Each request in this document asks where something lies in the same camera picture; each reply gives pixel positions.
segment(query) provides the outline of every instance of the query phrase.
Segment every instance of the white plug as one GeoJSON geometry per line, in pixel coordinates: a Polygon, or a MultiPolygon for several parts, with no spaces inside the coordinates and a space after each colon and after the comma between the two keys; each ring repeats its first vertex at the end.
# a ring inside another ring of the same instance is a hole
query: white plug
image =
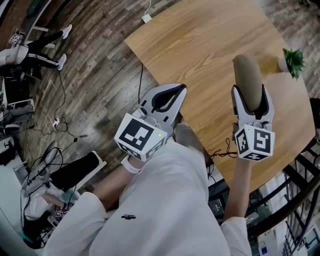
{"type": "Polygon", "coordinates": [[[144,23],[147,23],[147,22],[151,21],[152,18],[149,14],[146,14],[142,17],[142,19],[143,19],[144,23]]]}
{"type": "Polygon", "coordinates": [[[58,126],[58,124],[60,124],[60,120],[59,120],[59,118],[55,118],[54,119],[54,122],[53,122],[53,127],[54,127],[54,129],[57,129],[57,126],[58,126]]]}

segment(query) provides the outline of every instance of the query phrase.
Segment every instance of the white sneaker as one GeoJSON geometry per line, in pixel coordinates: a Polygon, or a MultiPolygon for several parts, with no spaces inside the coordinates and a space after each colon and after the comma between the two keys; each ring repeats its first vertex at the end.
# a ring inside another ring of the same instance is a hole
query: white sneaker
{"type": "Polygon", "coordinates": [[[61,71],[64,67],[64,64],[66,63],[67,60],[67,55],[63,54],[61,56],[61,58],[58,60],[59,66],[58,66],[58,70],[61,71]]]}
{"type": "Polygon", "coordinates": [[[62,38],[63,38],[63,39],[66,39],[66,38],[68,37],[71,29],[72,29],[72,25],[71,25],[71,24],[70,24],[69,26],[67,26],[66,28],[63,28],[63,29],[62,29],[62,32],[63,32],[62,38]]]}

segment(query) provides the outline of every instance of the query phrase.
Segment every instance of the black pants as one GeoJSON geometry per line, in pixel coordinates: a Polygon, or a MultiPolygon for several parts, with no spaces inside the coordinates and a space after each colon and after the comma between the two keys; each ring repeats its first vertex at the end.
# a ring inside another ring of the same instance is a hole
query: black pants
{"type": "Polygon", "coordinates": [[[62,37],[63,32],[59,31],[52,35],[40,38],[39,40],[27,44],[28,54],[22,61],[22,65],[40,66],[55,69],[59,66],[58,61],[52,60],[48,55],[40,53],[40,51],[48,44],[62,37]]]}

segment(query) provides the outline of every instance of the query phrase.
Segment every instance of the wristband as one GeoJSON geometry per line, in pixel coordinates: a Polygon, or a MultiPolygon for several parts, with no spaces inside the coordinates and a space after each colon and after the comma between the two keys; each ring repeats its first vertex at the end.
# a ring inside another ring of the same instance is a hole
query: wristband
{"type": "Polygon", "coordinates": [[[121,164],[129,173],[138,174],[141,171],[141,169],[133,167],[132,164],[129,163],[129,157],[130,155],[127,154],[126,157],[121,161],[121,164]]]}

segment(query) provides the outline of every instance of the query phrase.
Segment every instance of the wood grain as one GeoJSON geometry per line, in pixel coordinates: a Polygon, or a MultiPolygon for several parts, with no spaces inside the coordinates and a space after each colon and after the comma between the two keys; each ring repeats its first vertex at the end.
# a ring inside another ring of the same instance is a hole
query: wood grain
{"type": "MultiPolygon", "coordinates": [[[[238,54],[255,57],[273,101],[276,139],[273,157],[253,168],[251,191],[289,164],[315,134],[304,82],[279,72],[277,62],[285,43],[252,0],[183,0],[125,42],[160,85],[187,85],[181,113],[210,154],[226,149],[236,121],[232,59],[238,54]]],[[[230,185],[235,160],[214,161],[230,185]]]]}

